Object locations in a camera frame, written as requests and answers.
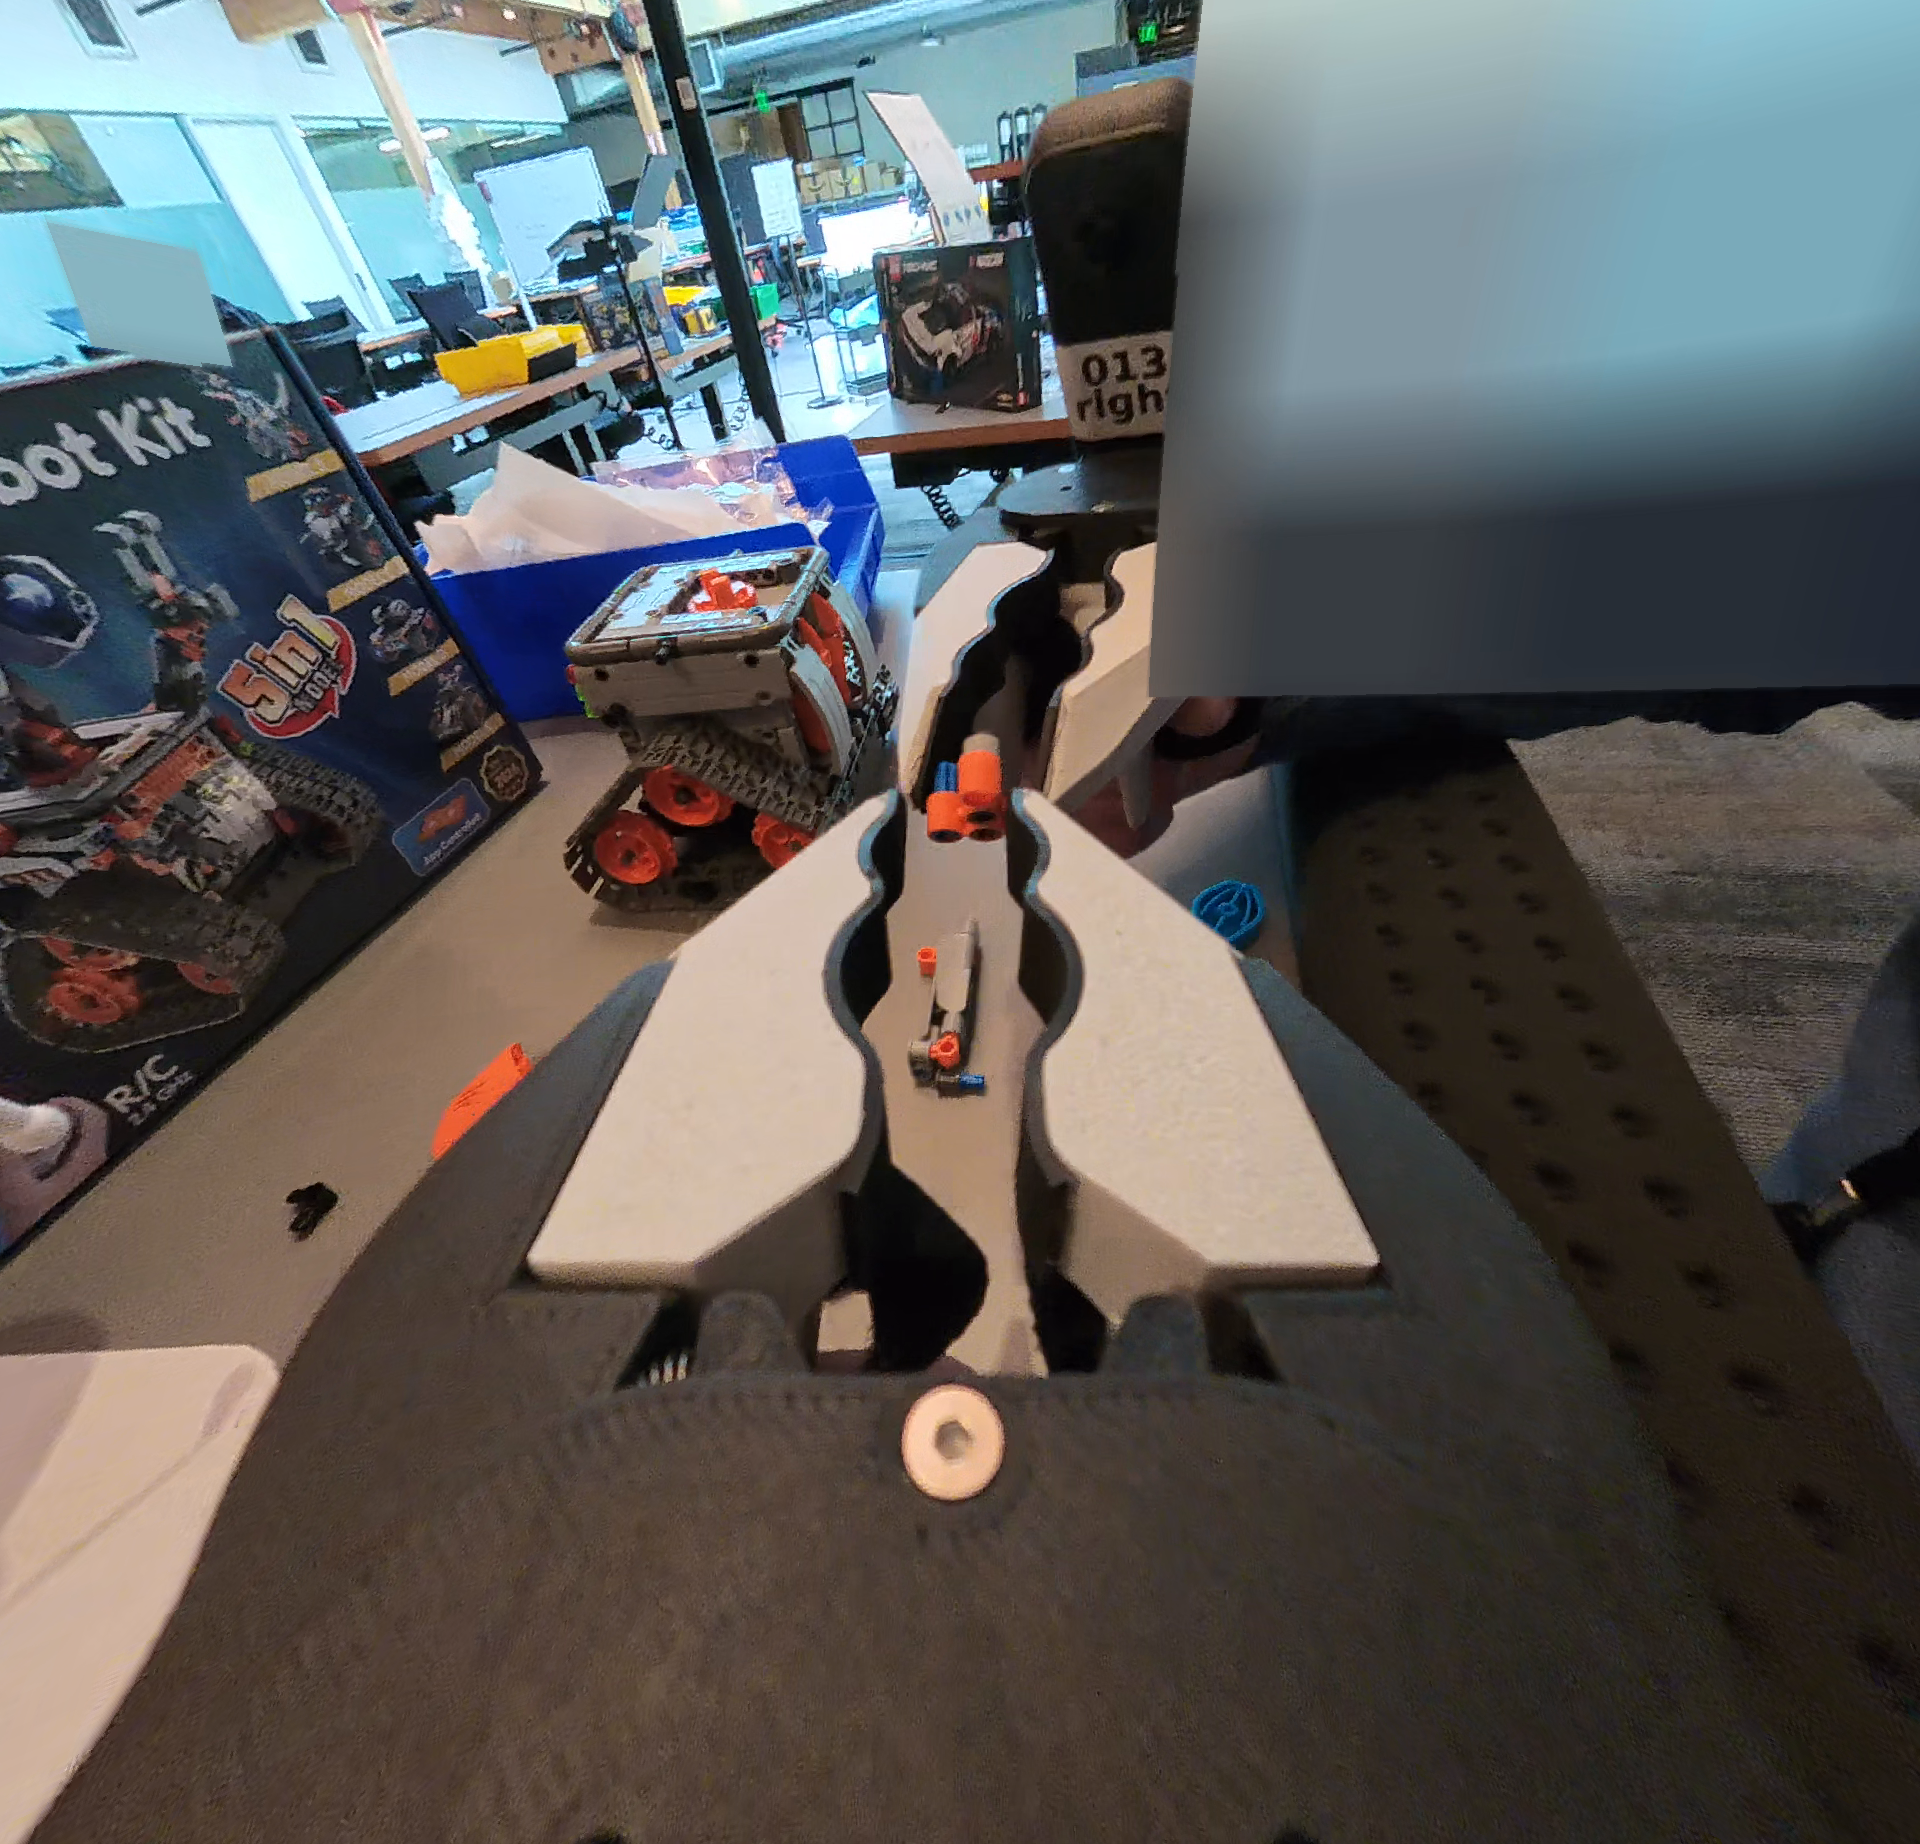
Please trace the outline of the black support pole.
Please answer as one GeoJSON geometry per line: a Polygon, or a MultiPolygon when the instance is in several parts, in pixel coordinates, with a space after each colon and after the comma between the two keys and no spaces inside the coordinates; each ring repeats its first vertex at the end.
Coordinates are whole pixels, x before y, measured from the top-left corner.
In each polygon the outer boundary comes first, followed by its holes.
{"type": "Polygon", "coordinates": [[[750,293],[748,263],[733,229],[733,212],[711,146],[707,116],[690,73],[690,51],[677,0],[639,0],[639,6],[671,99],[675,133],[699,208],[744,392],[748,394],[752,415],[771,439],[784,441],[780,392],[767,364],[761,321],[750,293]]]}

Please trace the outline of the long office desk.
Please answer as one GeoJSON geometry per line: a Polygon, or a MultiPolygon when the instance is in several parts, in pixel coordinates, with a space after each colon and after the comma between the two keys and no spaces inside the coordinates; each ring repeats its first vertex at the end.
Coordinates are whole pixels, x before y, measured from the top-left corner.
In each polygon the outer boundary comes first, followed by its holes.
{"type": "Polygon", "coordinates": [[[429,471],[426,452],[476,433],[499,433],[529,448],[536,441],[589,426],[615,403],[615,379],[647,366],[660,392],[660,409],[694,392],[711,392],[737,371],[731,338],[720,332],[705,345],[649,360],[643,345],[596,351],[574,368],[497,392],[461,396],[437,381],[401,392],[371,407],[334,415],[330,426],[369,469],[414,460],[429,471]]]}

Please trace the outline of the grey tracked toy robot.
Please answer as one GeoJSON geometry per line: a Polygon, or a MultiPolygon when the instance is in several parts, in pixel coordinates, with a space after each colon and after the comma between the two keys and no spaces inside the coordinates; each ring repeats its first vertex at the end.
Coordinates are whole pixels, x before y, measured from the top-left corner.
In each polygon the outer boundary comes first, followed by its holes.
{"type": "Polygon", "coordinates": [[[641,565],[564,655],[626,752],[564,848],[602,906],[731,902],[883,775],[898,683],[816,542],[641,565]]]}

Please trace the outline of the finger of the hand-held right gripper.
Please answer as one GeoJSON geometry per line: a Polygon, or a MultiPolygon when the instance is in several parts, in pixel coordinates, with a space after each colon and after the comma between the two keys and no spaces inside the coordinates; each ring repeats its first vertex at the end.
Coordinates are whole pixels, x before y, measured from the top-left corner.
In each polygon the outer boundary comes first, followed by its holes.
{"type": "Polygon", "coordinates": [[[915,810],[932,795],[936,765],[981,732],[996,737],[1007,775],[1020,775],[1050,568],[1037,546],[981,544],[917,615],[898,715],[900,792],[915,810]]]}
{"type": "Polygon", "coordinates": [[[1155,561],[1149,540],[1114,555],[1101,583],[1063,591],[1080,666],[1048,705],[1044,730],[1044,797],[1061,807],[1082,807],[1112,784],[1125,807],[1153,805],[1155,735],[1179,707],[1149,687],[1155,561]]]}

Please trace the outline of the white plastic bags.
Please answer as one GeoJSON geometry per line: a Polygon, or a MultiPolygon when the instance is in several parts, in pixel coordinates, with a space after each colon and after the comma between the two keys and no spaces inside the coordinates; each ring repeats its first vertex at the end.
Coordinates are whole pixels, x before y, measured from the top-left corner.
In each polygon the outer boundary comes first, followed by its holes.
{"type": "Polygon", "coordinates": [[[769,445],[722,448],[656,465],[619,456],[589,478],[514,445],[465,514],[420,527],[435,574],[482,574],[525,563],[649,550],[703,538],[804,525],[821,533],[836,499],[806,490],[769,445]]]}

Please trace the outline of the blue plastic bin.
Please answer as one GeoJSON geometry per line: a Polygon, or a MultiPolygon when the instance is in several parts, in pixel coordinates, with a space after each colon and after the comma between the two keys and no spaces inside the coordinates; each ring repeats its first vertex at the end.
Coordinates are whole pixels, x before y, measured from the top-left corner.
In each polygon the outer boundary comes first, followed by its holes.
{"type": "MultiPolygon", "coordinates": [[[[831,572],[855,608],[859,613],[872,608],[883,553],[883,518],[876,490],[861,469],[853,441],[823,437],[726,448],[748,445],[774,448],[797,486],[836,499],[838,505],[821,533],[810,533],[799,523],[786,523],[744,538],[703,538],[649,550],[525,563],[476,574],[429,570],[429,578],[456,630],[465,636],[469,653],[489,672],[501,705],[516,722],[551,722],[574,711],[572,685],[564,668],[564,645],[617,583],[647,563],[756,559],[812,540],[825,548],[831,572]]],[[[636,448],[619,456],[636,465],[671,460],[651,448],[636,448]]]]}

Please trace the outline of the dark blue robot kit box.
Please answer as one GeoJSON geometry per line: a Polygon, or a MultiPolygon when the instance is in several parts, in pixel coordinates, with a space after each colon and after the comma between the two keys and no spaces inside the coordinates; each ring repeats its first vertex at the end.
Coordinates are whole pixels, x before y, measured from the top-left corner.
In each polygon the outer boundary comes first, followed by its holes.
{"type": "Polygon", "coordinates": [[[540,762],[276,328],[2,405],[11,1257],[540,762]]]}

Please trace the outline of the orange wedge brick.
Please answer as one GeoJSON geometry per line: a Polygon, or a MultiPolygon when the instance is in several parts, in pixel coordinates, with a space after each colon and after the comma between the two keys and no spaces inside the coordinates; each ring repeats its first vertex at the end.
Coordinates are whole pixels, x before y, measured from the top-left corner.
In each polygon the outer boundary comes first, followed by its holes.
{"type": "Polygon", "coordinates": [[[439,1161],[446,1157],[482,1116],[497,1107],[531,1075],[534,1067],[536,1060],[519,1041],[508,1043],[508,1047],[491,1058],[439,1114],[431,1142],[431,1159],[439,1161]]]}

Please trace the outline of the yellow bin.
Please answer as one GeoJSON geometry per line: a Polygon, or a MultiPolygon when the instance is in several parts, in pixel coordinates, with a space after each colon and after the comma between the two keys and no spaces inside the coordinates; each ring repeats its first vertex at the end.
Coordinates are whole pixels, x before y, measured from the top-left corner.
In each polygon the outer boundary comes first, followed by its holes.
{"type": "Polygon", "coordinates": [[[459,396],[508,392],[579,368],[594,353],[587,328],[546,326],[529,332],[495,334],[467,347],[441,349],[435,371],[459,396]]]}

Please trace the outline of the grey white orange brick arm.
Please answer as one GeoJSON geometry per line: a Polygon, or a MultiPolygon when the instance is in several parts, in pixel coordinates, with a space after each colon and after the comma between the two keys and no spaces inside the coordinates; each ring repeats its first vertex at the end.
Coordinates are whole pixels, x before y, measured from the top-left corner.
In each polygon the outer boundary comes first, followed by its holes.
{"type": "Polygon", "coordinates": [[[928,992],[924,1030],[909,1043],[906,1062],[915,1086],[941,1097],[984,1094],[988,1079],[973,1069],[977,1019],[979,925],[966,919],[939,944],[917,951],[917,968],[928,992]]]}

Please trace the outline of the white book stand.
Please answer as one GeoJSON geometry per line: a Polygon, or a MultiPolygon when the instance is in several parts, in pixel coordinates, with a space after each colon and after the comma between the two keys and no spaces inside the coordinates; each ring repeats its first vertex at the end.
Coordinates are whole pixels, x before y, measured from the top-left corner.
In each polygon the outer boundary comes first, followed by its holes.
{"type": "Polygon", "coordinates": [[[4,1328],[2,1838],[30,1840],[180,1604],[279,1386],[249,1345],[4,1328]]]}

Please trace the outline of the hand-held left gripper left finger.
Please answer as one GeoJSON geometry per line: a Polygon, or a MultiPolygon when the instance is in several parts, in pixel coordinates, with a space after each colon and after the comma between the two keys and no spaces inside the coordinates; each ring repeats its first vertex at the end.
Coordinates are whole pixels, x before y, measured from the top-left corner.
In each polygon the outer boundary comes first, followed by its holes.
{"type": "Polygon", "coordinates": [[[876,1152],[879,1069],[846,953],[883,917],[900,795],[692,934],[527,1251],[549,1285],[829,1294],[840,1199],[876,1152]]]}

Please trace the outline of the person's right hand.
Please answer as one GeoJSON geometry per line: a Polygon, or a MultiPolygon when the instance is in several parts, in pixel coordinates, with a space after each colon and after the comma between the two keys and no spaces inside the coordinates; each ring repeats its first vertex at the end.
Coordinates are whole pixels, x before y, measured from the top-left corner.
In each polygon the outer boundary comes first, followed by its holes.
{"type": "Polygon", "coordinates": [[[1153,741],[1149,745],[1149,765],[1146,777],[1151,780],[1149,790],[1149,810],[1140,818],[1140,822],[1131,822],[1125,814],[1125,788],[1119,792],[1119,818],[1114,822],[1116,831],[1116,850],[1121,855],[1136,855],[1140,848],[1149,848],[1164,831],[1172,825],[1174,810],[1196,797],[1200,792],[1211,790],[1213,786],[1228,782],[1241,775],[1254,760],[1258,750],[1258,741],[1254,737],[1243,737],[1234,743],[1213,743],[1213,752],[1206,756],[1189,756],[1191,743],[1181,739],[1187,747],[1181,756],[1168,756],[1168,747],[1176,747],[1170,735],[1164,735],[1166,741],[1153,741]]]}

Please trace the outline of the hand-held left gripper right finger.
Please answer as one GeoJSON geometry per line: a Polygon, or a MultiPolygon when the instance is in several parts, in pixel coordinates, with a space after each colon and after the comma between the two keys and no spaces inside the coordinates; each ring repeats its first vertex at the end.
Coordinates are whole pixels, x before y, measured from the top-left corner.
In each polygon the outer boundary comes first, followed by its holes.
{"type": "Polygon", "coordinates": [[[1065,940],[1037,1064],[1039,1154],[1078,1289],[1352,1287],[1380,1253],[1243,957],[1037,792],[1026,891],[1065,940]]]}

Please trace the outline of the black toy car box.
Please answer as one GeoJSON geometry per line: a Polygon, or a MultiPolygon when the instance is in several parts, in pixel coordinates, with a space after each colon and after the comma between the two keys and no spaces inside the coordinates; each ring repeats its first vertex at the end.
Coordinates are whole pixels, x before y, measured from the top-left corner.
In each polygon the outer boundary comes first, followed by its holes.
{"type": "Polygon", "coordinates": [[[872,268],[894,400],[996,413],[1041,405],[1041,302],[1031,238],[883,251],[872,268]]]}

